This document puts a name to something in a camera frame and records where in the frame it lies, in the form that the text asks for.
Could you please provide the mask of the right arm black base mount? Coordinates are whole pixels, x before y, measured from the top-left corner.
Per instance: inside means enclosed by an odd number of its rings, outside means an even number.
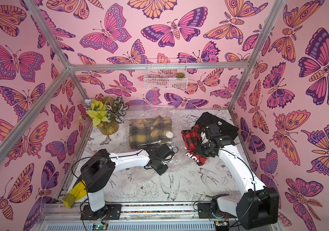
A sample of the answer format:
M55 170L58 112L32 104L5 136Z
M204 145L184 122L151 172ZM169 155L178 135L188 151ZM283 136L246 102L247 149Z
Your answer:
M222 196L229 196L228 194L219 194L211 196L209 202L196 201L193 203L192 207L198 212L199 218L236 218L236 216L223 212L220 210L217 199Z

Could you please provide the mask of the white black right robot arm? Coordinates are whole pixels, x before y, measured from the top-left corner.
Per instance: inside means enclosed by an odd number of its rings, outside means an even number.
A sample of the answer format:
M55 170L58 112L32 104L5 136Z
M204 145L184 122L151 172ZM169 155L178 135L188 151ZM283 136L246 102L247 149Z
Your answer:
M227 213L236 221L229 226L251 230L269 226L278 221L280 196L275 188L268 188L243 160L230 136L221 134L217 124L206 125L196 135L197 153L204 157L219 157L237 183L241 198L227 195L213 198L215 212Z

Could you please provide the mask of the yellow plaid shirt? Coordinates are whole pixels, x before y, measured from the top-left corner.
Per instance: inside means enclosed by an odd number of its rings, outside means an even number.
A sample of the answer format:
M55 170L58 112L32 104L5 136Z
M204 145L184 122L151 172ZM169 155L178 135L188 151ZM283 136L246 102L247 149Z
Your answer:
M172 141L171 117L131 119L129 127L129 145L131 149L143 149Z

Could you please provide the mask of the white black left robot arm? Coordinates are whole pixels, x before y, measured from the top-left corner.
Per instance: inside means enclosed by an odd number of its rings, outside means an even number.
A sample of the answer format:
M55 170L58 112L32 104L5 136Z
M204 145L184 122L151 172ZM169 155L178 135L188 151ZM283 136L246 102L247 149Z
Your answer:
M126 168L143 167L153 169L158 175L162 175L168 170L167 163L174 155L174 147L169 144L123 154L108 153L106 149L97 151L81 167L90 210L92 212L106 210L103 189L113 173Z

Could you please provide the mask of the red black plaid shirt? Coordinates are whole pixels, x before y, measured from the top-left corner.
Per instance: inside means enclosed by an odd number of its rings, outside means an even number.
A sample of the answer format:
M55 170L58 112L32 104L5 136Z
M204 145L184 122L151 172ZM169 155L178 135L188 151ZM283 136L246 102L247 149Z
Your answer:
M200 126L195 125L191 130L182 130L181 136L186 147L186 156L190 157L198 166L203 166L207 158L198 154L197 145L200 143Z

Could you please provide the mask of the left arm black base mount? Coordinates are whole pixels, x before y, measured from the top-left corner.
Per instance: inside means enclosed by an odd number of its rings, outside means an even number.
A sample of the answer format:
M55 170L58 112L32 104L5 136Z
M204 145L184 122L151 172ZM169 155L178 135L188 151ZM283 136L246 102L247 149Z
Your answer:
M102 209L93 212L89 205L85 205L80 220L119 220L122 204L107 204Z

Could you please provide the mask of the clear plastic vacuum bag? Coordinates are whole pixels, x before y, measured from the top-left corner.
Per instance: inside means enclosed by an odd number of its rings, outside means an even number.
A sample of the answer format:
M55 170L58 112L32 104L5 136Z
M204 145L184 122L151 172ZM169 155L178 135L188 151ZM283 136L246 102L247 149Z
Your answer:
M199 109L135 106L113 135L94 129L86 150L107 150L115 171L139 169L155 173L155 168L175 172L198 168L201 161L186 148L181 132L191 130L204 113Z

